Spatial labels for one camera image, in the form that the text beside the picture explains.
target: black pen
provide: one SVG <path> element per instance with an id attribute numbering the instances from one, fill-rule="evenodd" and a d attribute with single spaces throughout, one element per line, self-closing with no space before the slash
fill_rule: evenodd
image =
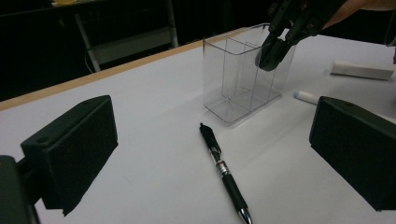
<path id="1" fill-rule="evenodd" d="M 235 207 L 236 212 L 246 224 L 251 224 L 252 222 L 250 218 L 250 213 L 248 212 L 248 205 L 242 197 L 241 192 L 239 192 L 239 189 L 236 186 L 235 180 L 233 180 L 233 176 L 231 175 L 227 164 L 221 157 L 221 149 L 218 142 L 216 141 L 212 129 L 201 123 L 201 127 L 199 128 L 199 130 L 201 131 L 201 134 L 205 139 L 212 159 L 216 164 L 216 168 L 218 168 L 221 180 L 223 181 L 223 184 L 227 189 L 231 200 L 233 201 L 233 206 Z"/>

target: dark background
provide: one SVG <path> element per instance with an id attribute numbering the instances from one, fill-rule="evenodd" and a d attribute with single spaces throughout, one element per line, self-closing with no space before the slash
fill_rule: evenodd
<path id="1" fill-rule="evenodd" d="M 269 22 L 266 10 L 270 3 L 173 0 L 179 45 Z M 166 8 L 163 0 L 97 0 L 60 10 L 51 8 L 47 0 L 10 1 L 0 8 L 0 101 L 90 73 L 87 64 L 92 65 L 74 13 L 80 14 L 92 44 L 99 45 L 164 27 L 168 23 Z M 359 11 L 321 34 L 383 44 L 390 16 L 391 12 Z M 106 69 L 169 48 L 151 49 L 101 67 Z"/>

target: pen holder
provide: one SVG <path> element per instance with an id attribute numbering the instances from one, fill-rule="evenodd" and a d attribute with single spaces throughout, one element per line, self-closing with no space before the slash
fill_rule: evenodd
<path id="1" fill-rule="evenodd" d="M 204 106 L 227 123 L 234 123 L 281 96 L 295 46 L 276 70 L 256 64 L 268 24 L 239 29 L 204 40 Z"/>

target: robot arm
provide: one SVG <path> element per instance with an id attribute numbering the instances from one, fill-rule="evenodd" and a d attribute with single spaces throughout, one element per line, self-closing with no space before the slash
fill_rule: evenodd
<path id="1" fill-rule="evenodd" d="M 346 0 L 309 0 L 302 8 L 301 0 L 275 0 L 268 14 L 273 17 L 270 34 L 262 44 L 262 52 L 256 64 L 265 71 L 272 71 L 282 62 L 291 46 L 311 35 L 317 35 L 325 23 Z M 283 31 L 291 23 L 285 39 Z"/>

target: white table surface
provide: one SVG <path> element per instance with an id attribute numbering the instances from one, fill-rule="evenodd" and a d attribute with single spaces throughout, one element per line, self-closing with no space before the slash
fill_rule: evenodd
<path id="1" fill-rule="evenodd" d="M 376 212 L 310 147 L 315 106 L 296 90 L 347 100 L 396 118 L 390 81 L 331 76 L 333 60 L 392 63 L 394 49 L 326 36 L 302 41 L 281 99 L 233 126 L 202 100 L 202 48 L 0 112 L 0 154 L 23 157 L 20 143 L 89 98 L 113 100 L 119 146 L 67 217 L 35 207 L 50 223 L 241 223 L 199 132 L 218 139 L 254 223 L 396 223 Z"/>

